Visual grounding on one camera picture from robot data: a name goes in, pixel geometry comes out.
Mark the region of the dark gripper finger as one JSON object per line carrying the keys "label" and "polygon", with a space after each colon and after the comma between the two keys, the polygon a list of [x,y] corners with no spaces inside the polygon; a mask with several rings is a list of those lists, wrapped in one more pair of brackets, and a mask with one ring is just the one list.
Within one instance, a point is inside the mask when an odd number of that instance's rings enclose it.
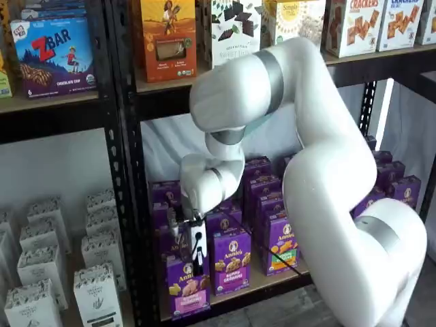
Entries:
{"label": "dark gripper finger", "polygon": [[197,247],[193,252],[193,274],[204,274],[204,256],[201,247]]}

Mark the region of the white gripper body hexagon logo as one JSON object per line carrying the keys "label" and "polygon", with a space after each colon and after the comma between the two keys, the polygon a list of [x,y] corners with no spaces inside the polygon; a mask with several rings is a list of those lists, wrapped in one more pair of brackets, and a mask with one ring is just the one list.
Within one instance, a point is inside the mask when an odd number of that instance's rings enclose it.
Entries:
{"label": "white gripper body hexagon logo", "polygon": [[189,222],[189,244],[191,254],[207,254],[206,224],[202,221]]}

